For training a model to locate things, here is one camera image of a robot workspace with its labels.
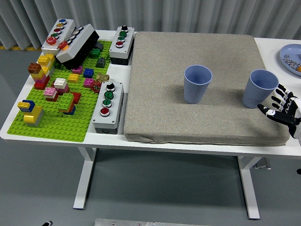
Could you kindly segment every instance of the table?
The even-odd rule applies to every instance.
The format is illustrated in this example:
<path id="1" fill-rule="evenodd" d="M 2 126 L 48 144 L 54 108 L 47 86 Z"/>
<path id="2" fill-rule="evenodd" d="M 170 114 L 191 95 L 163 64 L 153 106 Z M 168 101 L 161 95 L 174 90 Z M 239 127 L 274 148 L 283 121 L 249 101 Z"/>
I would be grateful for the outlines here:
<path id="1" fill-rule="evenodd" d="M 97 31 L 97 33 L 99 34 L 101 40 L 112 40 L 115 35 L 115 31 Z M 301 40 L 255 38 L 255 41 L 258 45 L 266 69 L 273 72 L 279 78 L 279 82 L 281 84 L 293 91 L 296 96 L 301 97 L 301 77 L 294 75 L 293 73 L 285 69 L 281 64 L 281 59 L 278 56 L 279 51 L 283 46 L 288 44 L 301 44 Z M 83 209 L 85 206 L 86 194 L 97 148 L 237 156 L 243 189 L 245 193 L 248 216 L 250 219 L 260 218 L 252 184 L 252 178 L 249 170 L 250 167 L 256 164 L 262 157 L 273 156 L 279 158 L 301 159 L 301 147 L 298 143 L 298 140 L 293 138 L 290 138 L 285 146 L 276 147 L 194 144 L 144 144 L 139 142 L 129 142 L 123 135 L 123 125 L 127 105 L 127 94 L 129 90 L 131 66 L 110 65 L 107 73 L 110 75 L 110 81 L 118 81 L 124 84 L 125 97 L 122 115 L 120 118 L 119 133 L 117 135 L 97 134 L 95 133 L 92 123 L 90 123 L 87 135 L 82 143 L 8 134 L 7 130 L 9 129 L 11 123 L 13 122 L 15 116 L 19 111 L 17 103 L 22 101 L 23 99 L 26 99 L 27 95 L 34 85 L 34 81 L 31 76 L 28 77 L 0 131 L 0 136 L 8 142 L 78 147 L 79 151 L 85 158 L 85 161 L 79 180 L 79 187 L 75 197 L 73 206 L 74 209 Z"/>

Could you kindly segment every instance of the beige fabric pad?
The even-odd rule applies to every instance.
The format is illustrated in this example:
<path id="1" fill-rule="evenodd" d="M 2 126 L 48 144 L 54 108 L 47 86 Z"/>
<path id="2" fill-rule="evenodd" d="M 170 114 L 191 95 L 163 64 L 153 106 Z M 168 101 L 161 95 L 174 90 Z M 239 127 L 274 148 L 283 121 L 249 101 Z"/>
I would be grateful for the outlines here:
<path id="1" fill-rule="evenodd" d="M 213 80 L 199 104 L 184 101 L 184 70 L 200 64 Z M 284 145 L 286 126 L 246 108 L 250 72 L 264 68 L 251 36 L 138 32 L 124 134 L 129 141 L 221 145 Z M 270 97 L 263 103 L 271 107 Z"/>

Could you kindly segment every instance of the plate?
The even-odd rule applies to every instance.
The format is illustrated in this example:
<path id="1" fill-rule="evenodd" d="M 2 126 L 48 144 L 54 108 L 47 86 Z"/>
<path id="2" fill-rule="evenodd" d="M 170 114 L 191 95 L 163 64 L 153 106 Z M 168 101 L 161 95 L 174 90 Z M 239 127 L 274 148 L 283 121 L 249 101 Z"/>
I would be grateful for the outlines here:
<path id="1" fill-rule="evenodd" d="M 291 71 L 292 73 L 301 76 L 301 72 L 296 71 L 295 69 L 291 68 L 283 59 L 285 59 L 285 55 L 289 55 L 287 59 L 291 59 L 292 61 L 295 61 L 297 64 L 301 64 L 301 58 L 299 55 L 301 55 L 301 45 L 298 44 L 291 44 L 283 46 L 280 50 L 280 60 L 284 67 L 286 67 L 287 70 Z"/>

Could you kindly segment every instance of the floor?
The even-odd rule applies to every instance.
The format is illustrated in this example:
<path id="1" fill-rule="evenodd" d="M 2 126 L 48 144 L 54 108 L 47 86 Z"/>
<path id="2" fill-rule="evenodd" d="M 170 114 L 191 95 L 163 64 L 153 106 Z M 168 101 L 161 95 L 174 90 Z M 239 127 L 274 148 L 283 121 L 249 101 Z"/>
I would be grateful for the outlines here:
<path id="1" fill-rule="evenodd" d="M 38 51 L 0 50 L 0 126 Z M 208 226 L 299 226 L 301 160 L 252 169 L 260 220 L 249 220 L 232 156 L 98 150 L 84 210 L 73 202 L 84 158 L 76 148 L 0 139 L 0 225 L 93 226 L 96 218 Z"/>

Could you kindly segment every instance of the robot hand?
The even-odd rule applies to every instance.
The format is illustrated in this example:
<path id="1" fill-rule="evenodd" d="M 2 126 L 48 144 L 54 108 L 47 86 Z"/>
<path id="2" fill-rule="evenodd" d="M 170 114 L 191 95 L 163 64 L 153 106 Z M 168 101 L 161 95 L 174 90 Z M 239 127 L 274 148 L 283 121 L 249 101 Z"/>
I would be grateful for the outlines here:
<path id="1" fill-rule="evenodd" d="M 259 110 L 264 113 L 269 119 L 288 126 L 289 133 L 295 139 L 299 139 L 301 145 L 301 99 L 293 95 L 291 91 L 286 89 L 283 85 L 279 84 L 276 89 L 282 98 L 272 96 L 272 106 L 278 111 L 269 109 L 263 105 L 257 105 Z"/>

